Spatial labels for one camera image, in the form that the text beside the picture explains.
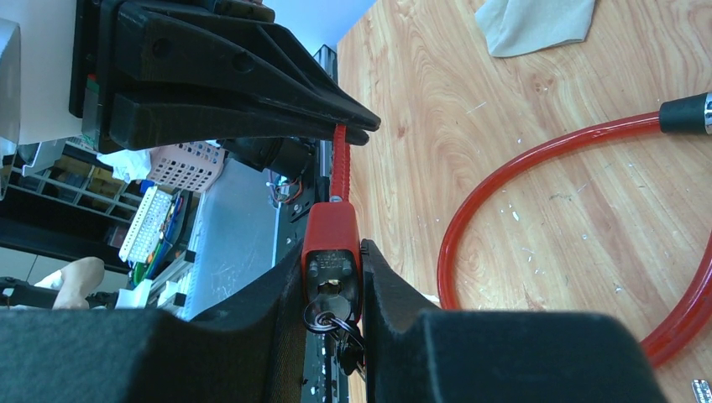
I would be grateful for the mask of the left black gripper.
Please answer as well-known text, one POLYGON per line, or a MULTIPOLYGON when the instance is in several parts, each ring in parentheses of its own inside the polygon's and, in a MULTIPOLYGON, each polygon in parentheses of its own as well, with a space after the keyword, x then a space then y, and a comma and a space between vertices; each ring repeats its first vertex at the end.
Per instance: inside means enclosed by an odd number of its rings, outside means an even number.
POLYGON ((117 10, 113 62, 122 77, 101 133, 97 79, 101 1, 75 1, 69 112, 99 154, 206 139, 305 137, 368 142, 380 117, 344 92, 278 25, 159 1, 117 10))

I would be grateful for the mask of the red cable lock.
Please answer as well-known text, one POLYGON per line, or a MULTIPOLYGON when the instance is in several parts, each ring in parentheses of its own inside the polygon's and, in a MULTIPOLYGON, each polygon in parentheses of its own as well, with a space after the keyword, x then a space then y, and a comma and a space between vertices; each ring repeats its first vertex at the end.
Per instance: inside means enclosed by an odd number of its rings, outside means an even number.
POLYGON ((711 329, 711 95, 564 134, 464 199, 437 257, 441 307, 602 311, 652 365, 711 329))

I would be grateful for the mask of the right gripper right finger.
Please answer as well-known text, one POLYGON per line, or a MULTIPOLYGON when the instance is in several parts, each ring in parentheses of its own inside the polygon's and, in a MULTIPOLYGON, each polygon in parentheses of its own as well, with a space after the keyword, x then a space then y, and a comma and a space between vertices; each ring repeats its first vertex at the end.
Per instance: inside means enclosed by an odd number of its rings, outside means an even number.
POLYGON ((370 402, 663 402, 637 341, 580 311, 444 310, 371 240, 364 261, 370 402))

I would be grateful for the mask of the small padlock keys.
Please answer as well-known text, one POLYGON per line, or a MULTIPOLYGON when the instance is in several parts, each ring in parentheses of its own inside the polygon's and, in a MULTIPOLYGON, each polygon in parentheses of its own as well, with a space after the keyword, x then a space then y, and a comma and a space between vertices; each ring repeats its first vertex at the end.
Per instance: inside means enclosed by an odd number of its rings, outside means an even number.
POLYGON ((351 305, 343 296, 320 294, 307 304, 303 322, 310 332, 332 338, 336 359, 345 375, 356 371, 365 381, 365 340, 351 317, 351 305))

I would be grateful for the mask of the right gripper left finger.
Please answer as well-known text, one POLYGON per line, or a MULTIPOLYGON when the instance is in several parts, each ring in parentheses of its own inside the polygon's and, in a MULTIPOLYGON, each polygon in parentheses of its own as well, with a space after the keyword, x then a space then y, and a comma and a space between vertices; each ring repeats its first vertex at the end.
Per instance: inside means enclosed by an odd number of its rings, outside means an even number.
POLYGON ((160 309, 4 310, 4 402, 297 402, 301 247, 189 322, 160 309))

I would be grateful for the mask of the silver key with ring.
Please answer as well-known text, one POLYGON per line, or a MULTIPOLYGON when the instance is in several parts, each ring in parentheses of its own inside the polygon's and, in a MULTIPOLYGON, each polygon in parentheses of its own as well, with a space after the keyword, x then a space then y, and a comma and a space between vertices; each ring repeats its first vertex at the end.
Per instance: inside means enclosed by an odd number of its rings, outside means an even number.
POLYGON ((712 403, 710 383, 705 379, 693 379, 691 387, 697 403, 712 403))

